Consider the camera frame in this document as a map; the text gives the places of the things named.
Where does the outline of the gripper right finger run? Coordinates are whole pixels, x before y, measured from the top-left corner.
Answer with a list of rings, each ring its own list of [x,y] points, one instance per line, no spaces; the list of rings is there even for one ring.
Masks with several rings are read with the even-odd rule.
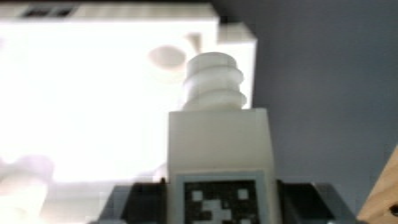
[[[283,224],[359,224],[329,183],[277,181]]]

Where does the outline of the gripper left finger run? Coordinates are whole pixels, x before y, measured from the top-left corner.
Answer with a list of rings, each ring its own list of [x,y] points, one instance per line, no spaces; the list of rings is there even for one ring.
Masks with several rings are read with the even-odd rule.
[[[167,224],[167,184],[118,185],[100,213],[87,224]]]

